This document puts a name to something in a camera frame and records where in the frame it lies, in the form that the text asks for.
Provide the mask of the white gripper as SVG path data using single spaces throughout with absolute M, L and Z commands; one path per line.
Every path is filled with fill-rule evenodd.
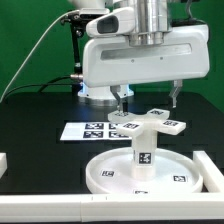
M 172 81 L 171 106 L 183 87 L 182 79 L 207 75 L 210 62 L 206 25 L 175 27 L 160 45 L 132 47 L 125 36 L 94 38 L 83 55 L 83 81 L 93 87 L 111 86 L 120 113 L 128 113 L 127 98 L 120 85 Z

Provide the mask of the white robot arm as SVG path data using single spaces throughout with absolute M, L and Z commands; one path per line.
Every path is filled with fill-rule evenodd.
M 125 110 L 131 84 L 171 81 L 176 99 L 186 79 L 209 71 L 208 25 L 193 17 L 198 0 L 68 0 L 90 37 L 77 75 L 79 97 Z

